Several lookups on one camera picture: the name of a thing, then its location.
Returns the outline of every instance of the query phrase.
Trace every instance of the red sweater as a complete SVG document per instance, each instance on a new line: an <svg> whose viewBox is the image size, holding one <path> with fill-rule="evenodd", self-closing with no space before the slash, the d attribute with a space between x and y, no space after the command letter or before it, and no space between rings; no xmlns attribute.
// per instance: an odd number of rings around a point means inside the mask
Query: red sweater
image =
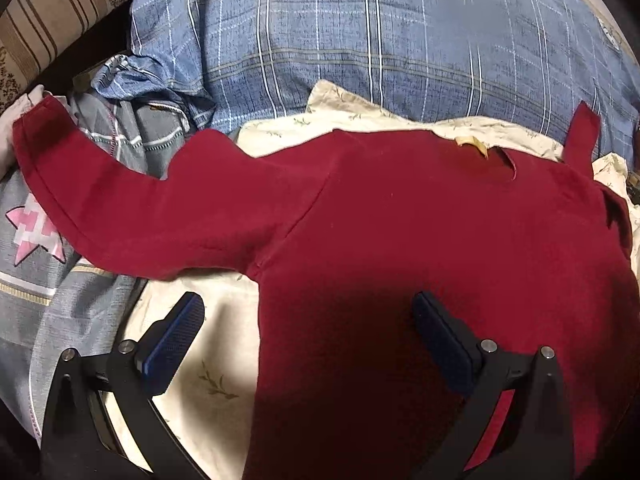
<svg viewBox="0 0 640 480"><path fill-rule="evenodd" d="M420 290L507 350L556 350L578 472L625 412L640 301L625 202L591 173L598 130L582 104L565 164L499 148L485 160L425 131L335 130L251 158L203 131L164 181L100 150L52 98L14 141L31 191L95 265L258 282L245 479L389 480L409 477L461 401L412 327Z"/></svg>

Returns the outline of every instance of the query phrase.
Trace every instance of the beige striped cushion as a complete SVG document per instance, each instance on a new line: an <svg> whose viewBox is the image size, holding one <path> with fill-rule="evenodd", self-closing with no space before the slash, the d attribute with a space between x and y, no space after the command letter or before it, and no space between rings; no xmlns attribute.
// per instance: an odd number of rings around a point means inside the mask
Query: beige striped cushion
<svg viewBox="0 0 640 480"><path fill-rule="evenodd" d="M58 54L126 0L12 0L0 16L0 112Z"/></svg>

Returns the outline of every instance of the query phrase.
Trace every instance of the pink star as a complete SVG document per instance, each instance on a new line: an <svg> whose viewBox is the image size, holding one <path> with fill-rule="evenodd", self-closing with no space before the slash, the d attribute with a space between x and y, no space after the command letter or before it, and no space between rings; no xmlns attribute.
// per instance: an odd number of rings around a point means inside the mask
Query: pink star
<svg viewBox="0 0 640 480"><path fill-rule="evenodd" d="M38 247L42 247L59 262L66 263L62 238L31 193L24 206L11 209L5 216L16 228L14 244L18 246L18 250L15 253L15 266L18 266Z"/></svg>

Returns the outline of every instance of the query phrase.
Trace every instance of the gray plaid fabric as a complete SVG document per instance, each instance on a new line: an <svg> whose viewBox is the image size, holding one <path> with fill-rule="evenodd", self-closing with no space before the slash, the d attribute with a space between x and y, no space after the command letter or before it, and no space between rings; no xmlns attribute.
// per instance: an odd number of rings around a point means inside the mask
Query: gray plaid fabric
<svg viewBox="0 0 640 480"><path fill-rule="evenodd" d="M199 128L300 112L319 78L419 121L484 115L561 142L583 100L631 161L640 70L582 0L134 0L100 94L182 103Z"/></svg>
<svg viewBox="0 0 640 480"><path fill-rule="evenodd" d="M169 103L108 102L94 93L73 96L69 104L96 144L132 170L157 177L191 131L186 115ZM110 351L143 283L95 268L62 238L62 252L46 242L21 250L20 224L35 218L31 200L19 170L0 182L0 397L39 439L60 352L71 346L84 355ZM31 217L18 214L30 207ZM38 221L27 229L49 232Z"/></svg>

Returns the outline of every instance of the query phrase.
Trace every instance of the silver bolt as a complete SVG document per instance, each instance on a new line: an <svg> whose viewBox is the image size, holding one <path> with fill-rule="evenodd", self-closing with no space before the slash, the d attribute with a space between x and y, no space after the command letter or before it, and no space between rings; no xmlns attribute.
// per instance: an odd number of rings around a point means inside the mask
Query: silver bolt
<svg viewBox="0 0 640 480"><path fill-rule="evenodd" d="M63 361L71 361L76 357L76 349L75 348L67 348L62 352L62 360Z"/></svg>
<svg viewBox="0 0 640 480"><path fill-rule="evenodd" d="M498 345L493 339L483 339L480 343L480 347L485 352L489 352L489 354L495 352L498 349Z"/></svg>
<svg viewBox="0 0 640 480"><path fill-rule="evenodd" d="M547 359L553 359L554 357L556 357L556 352L553 348L551 348L551 346L543 346L540 349L540 353Z"/></svg>
<svg viewBox="0 0 640 480"><path fill-rule="evenodd" d="M136 342L131 339L125 339L118 345L118 352L121 354L128 354L133 352L133 349L136 347Z"/></svg>

